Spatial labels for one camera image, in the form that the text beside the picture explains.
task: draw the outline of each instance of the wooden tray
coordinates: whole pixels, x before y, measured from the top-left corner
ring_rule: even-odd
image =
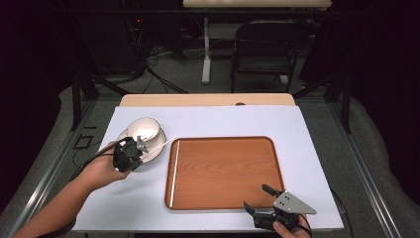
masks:
[[[272,207],[262,184],[284,190],[268,137],[181,138],[172,142],[164,203],[169,209]]]

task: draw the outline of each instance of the black chair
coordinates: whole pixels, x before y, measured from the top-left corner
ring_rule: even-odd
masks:
[[[235,36],[231,92],[237,73],[286,75],[288,92],[299,49],[308,36],[302,22],[256,20],[242,25]]]

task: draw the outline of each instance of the human arm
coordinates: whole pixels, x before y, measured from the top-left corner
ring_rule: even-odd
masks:
[[[120,173],[113,166],[114,148],[93,160],[83,172],[68,183],[14,237],[38,237],[69,224],[80,211],[89,194],[115,180],[125,179],[130,171]]]
[[[294,227],[291,231],[289,231],[284,225],[282,225],[278,221],[275,221],[272,224],[272,227],[277,232],[277,234],[279,234],[282,238],[311,238],[312,237],[312,234],[310,233],[311,229],[304,215],[299,215],[298,224],[302,226],[304,229],[307,229],[307,231],[300,227]]]

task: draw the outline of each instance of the white table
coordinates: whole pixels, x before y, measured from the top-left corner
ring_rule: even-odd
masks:
[[[288,105],[223,106],[242,101],[253,104],[265,97],[284,99],[288,94],[204,94],[146,96],[165,99],[162,107],[134,107],[133,100],[117,107],[101,148],[115,141],[128,125],[141,117],[157,119],[168,139],[173,137],[268,136],[277,152],[286,189],[317,210],[308,215],[313,230],[343,228],[299,107]],[[218,106],[178,106],[174,98],[200,98]],[[164,191],[170,146],[159,156],[140,166],[125,180],[94,191],[77,216],[75,231],[125,232],[258,232],[251,216],[243,209],[172,211],[164,205]]]
[[[331,0],[183,0],[185,8],[328,8]],[[204,19],[204,65],[202,83],[210,83],[210,39],[234,39],[239,24],[214,24]]]

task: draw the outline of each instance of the white tabletop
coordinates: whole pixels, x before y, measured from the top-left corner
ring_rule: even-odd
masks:
[[[297,106],[117,107],[101,148],[131,122],[152,117],[166,138],[270,137],[287,190],[317,210],[313,230],[343,228],[305,121]],[[173,211],[164,205],[170,146],[125,180],[94,191],[77,216],[76,231],[250,232],[251,216],[239,210]]]
[[[330,7],[331,0],[183,0],[186,8]]]

